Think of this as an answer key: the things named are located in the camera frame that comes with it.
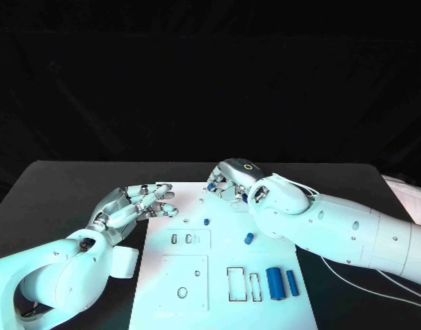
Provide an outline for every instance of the black table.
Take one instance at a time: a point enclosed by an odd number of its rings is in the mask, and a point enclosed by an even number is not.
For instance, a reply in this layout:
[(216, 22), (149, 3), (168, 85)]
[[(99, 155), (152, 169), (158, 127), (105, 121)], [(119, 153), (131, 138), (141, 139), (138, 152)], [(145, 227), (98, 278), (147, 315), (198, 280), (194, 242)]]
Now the black table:
[[(364, 164), (259, 164), (319, 193), (350, 199), (410, 221), (374, 167)], [(96, 202), (118, 186), (160, 181), (201, 182), (214, 163), (34, 162), (0, 204), (0, 258), (64, 238), (80, 229)], [(144, 247), (142, 221), (121, 245)], [(347, 285), (312, 253), (296, 250), (318, 329), (421, 329), (421, 308)], [(330, 262), (361, 287), (421, 303), (370, 269)], [(126, 329), (138, 271), (132, 279), (109, 278), (93, 306), (56, 329)], [(407, 283), (419, 290), (421, 286)]]

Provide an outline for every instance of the robotic hand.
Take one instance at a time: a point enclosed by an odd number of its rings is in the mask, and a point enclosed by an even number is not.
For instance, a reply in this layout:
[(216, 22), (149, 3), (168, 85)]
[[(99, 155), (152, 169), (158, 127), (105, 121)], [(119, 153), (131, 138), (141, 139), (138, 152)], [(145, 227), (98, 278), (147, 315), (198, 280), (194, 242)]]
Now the robotic hand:
[[(115, 244), (136, 221), (172, 216), (171, 186), (116, 188), (98, 203), (85, 229), (66, 239), (0, 258), (0, 329), (50, 329), (96, 301), (108, 276), (131, 278), (138, 251)], [(36, 302), (20, 315), (14, 291)]]
[[(226, 188), (219, 183), (226, 180)], [(421, 225), (345, 199), (319, 194), (245, 159), (221, 161), (207, 190), (247, 203), (259, 230), (338, 263), (389, 272), (421, 284)]]

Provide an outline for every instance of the rectangular hole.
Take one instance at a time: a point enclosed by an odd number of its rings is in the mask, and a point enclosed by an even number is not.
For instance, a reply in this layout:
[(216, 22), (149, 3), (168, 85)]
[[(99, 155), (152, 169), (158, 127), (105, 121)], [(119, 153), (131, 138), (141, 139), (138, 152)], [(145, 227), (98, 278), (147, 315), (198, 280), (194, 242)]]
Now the rectangular hole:
[(252, 287), (252, 301), (260, 301), (260, 289), (258, 274), (249, 274), (249, 285)]
[(245, 273), (242, 267), (227, 267), (227, 301), (246, 301)]

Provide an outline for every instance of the white board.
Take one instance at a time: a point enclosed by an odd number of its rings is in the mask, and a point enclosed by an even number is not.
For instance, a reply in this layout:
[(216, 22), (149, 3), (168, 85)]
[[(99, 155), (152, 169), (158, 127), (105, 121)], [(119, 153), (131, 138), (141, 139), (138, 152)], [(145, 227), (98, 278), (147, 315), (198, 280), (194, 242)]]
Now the white board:
[[(128, 328), (317, 329), (294, 244), (286, 239), (265, 236), (246, 212), (246, 204), (227, 204), (219, 200), (203, 190), (204, 183), (171, 185), (175, 197), (168, 202), (177, 207), (178, 214), (171, 219), (148, 221)], [(243, 240), (249, 232), (255, 238), (246, 245)], [(185, 235), (191, 238), (188, 243), (184, 242)], [(165, 275), (167, 261), (162, 261), (167, 256), (174, 258), (170, 277)], [(227, 267), (243, 269), (246, 301), (229, 301)], [(269, 298), (265, 274), (269, 267), (281, 269), (286, 299), (279, 301)], [(289, 294), (286, 270), (294, 273), (296, 297)], [(258, 274), (260, 302), (252, 301), (249, 274)], [(184, 298), (177, 297), (180, 285), (188, 286), (184, 287), (188, 289)]]

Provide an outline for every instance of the hole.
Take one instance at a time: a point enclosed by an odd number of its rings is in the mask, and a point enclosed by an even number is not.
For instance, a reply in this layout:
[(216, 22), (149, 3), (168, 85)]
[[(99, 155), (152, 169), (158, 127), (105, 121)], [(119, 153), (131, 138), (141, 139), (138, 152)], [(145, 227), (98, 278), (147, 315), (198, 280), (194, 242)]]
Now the hole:
[(183, 299), (187, 296), (187, 289), (180, 287), (177, 290), (177, 297)]

